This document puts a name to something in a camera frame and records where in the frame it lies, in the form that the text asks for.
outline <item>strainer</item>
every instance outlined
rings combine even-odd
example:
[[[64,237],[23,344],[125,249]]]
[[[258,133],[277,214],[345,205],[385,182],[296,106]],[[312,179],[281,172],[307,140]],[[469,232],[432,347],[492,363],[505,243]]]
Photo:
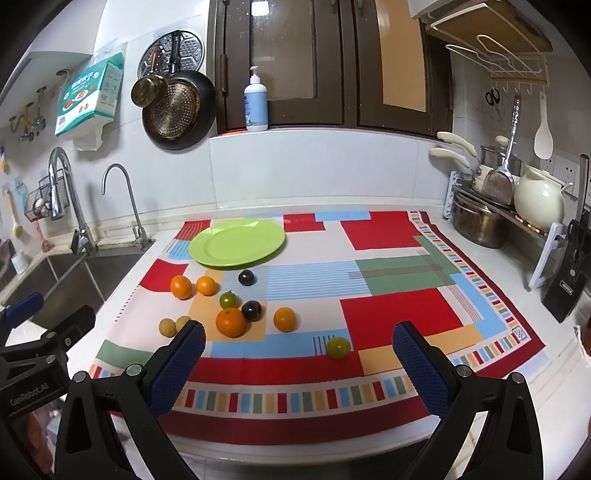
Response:
[[[189,85],[169,83],[162,101],[148,110],[149,128],[163,138],[174,140],[193,125],[199,99]]]
[[[179,70],[181,32],[173,32],[167,90],[157,105],[142,111],[148,136],[167,150],[182,150],[199,142],[215,118],[215,89],[203,74]]]

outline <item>tissue box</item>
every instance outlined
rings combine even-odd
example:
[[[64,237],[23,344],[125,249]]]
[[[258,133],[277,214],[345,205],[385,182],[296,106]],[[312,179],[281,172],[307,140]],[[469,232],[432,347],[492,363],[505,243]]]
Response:
[[[123,80],[123,55],[118,53],[78,74],[61,93],[56,135],[73,140],[78,150],[96,150],[103,126],[115,117]]]

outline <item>faucet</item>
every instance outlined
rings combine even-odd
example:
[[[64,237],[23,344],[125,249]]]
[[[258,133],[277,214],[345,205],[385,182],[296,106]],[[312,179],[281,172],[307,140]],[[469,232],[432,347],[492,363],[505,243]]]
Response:
[[[104,195],[106,193],[107,175],[109,174],[109,172],[113,168],[120,169],[123,172],[123,175],[125,175],[125,180],[127,180],[127,189],[129,190],[129,198],[131,199],[131,206],[134,208],[135,221],[138,224],[137,230],[134,227],[135,241],[139,243],[139,247],[142,250],[146,250],[148,247],[150,247],[151,242],[150,242],[150,239],[148,238],[148,235],[146,234],[145,228],[142,227],[141,220],[139,219],[138,208],[135,206],[134,191],[131,189],[131,180],[129,179],[129,174],[127,173],[127,170],[125,169],[125,167],[121,163],[112,163],[105,170],[105,173],[103,174],[102,194]]]
[[[74,237],[72,238],[72,253],[77,255],[83,250],[86,250],[88,255],[92,255],[96,250],[95,239],[92,238],[92,233],[88,228],[88,224],[84,220],[84,214],[82,208],[80,208],[80,200],[76,193],[76,186],[74,185],[74,177],[72,176],[72,165],[66,155],[66,152],[61,147],[53,149],[49,155],[49,165],[47,170],[49,171],[49,184],[51,188],[51,220],[59,220],[64,216],[64,209],[61,206],[60,192],[58,188],[57,180],[57,159],[60,159],[64,169],[64,175],[66,176],[66,183],[68,185],[68,192],[70,192],[70,200],[72,201],[72,207],[76,214],[76,220],[78,220],[78,229],[74,231]]]

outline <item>window frame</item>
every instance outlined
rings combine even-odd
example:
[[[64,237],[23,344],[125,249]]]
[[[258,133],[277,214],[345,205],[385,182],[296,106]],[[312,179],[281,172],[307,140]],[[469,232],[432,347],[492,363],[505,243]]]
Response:
[[[445,42],[428,35],[421,23],[427,112],[384,105],[375,1],[363,1],[362,9],[358,8],[358,0],[330,3],[329,0],[313,0],[317,98],[270,100],[269,127],[326,125],[431,138],[436,137],[437,131],[450,131],[452,64]],[[370,22],[365,18],[376,20]],[[245,128],[243,92],[249,83],[250,57],[250,1],[220,0],[215,29],[219,134]]]
[[[374,0],[354,8],[359,76],[359,126],[384,128],[435,137],[452,126],[452,61],[445,42],[428,35],[421,22],[425,64],[426,111],[420,112],[383,101],[382,54]]]

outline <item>glass pane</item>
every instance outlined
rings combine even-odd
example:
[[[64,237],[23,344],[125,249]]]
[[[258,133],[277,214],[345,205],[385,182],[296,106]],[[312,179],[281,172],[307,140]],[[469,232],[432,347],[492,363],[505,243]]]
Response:
[[[426,111],[423,41],[407,0],[375,0],[382,51],[384,104]]]
[[[316,96],[312,1],[251,2],[251,65],[258,65],[269,100]]]

